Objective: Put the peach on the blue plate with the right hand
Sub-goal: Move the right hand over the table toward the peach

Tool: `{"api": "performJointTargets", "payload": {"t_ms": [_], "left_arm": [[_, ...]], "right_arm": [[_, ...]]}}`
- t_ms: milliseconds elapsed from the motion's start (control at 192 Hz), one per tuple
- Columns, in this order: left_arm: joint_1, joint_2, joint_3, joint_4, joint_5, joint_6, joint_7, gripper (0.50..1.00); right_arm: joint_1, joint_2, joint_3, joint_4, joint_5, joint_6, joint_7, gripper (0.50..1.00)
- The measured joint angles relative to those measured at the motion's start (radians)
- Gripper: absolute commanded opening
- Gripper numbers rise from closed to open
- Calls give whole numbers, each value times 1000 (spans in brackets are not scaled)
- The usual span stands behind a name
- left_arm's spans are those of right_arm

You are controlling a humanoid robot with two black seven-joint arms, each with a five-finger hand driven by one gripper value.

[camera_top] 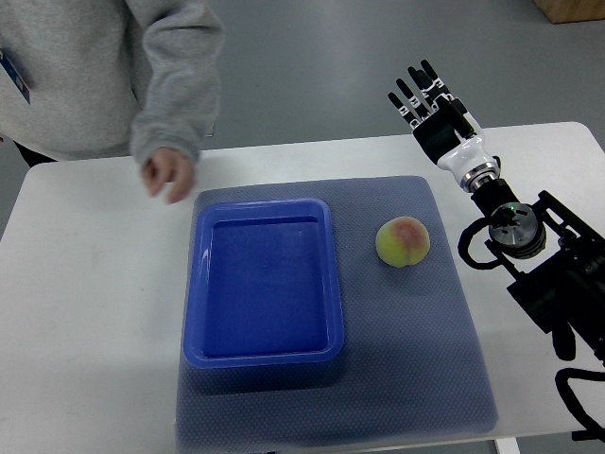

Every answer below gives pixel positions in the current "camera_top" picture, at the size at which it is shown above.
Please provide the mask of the grey sweatshirt sleeve forearm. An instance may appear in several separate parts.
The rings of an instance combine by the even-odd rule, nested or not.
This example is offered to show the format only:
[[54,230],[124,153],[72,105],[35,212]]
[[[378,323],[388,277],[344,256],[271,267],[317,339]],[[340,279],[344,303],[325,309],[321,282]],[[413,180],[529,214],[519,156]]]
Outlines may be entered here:
[[130,153],[143,166],[160,148],[196,161],[220,100],[216,66],[223,27],[205,1],[129,1],[151,68]]

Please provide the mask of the person's bare hand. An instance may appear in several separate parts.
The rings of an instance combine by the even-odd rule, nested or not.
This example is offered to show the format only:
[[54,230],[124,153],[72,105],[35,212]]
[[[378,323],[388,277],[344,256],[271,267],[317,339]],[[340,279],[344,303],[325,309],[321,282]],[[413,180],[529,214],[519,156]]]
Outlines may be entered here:
[[194,187],[195,162],[173,148],[159,148],[142,170],[143,184],[150,197],[158,196],[169,185],[168,203],[183,201]]

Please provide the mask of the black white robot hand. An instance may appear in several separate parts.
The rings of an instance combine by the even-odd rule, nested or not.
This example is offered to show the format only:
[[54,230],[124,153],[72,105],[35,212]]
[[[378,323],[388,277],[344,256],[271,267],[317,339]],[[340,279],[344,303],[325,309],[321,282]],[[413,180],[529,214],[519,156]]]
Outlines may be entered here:
[[396,80],[399,94],[389,101],[408,124],[426,157],[450,172],[467,193],[500,177],[497,158],[485,150],[485,135],[462,101],[454,96],[427,60],[407,72],[417,89]]

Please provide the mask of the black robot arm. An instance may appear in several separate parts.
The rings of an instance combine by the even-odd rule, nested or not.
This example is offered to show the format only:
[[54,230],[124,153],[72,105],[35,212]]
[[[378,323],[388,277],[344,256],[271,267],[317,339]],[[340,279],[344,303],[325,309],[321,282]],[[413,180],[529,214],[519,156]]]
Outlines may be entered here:
[[604,359],[604,239],[543,190],[522,203],[503,179],[471,189],[481,218],[460,235],[458,255],[471,268],[504,268],[507,291],[552,339],[556,356],[575,359],[583,340]]

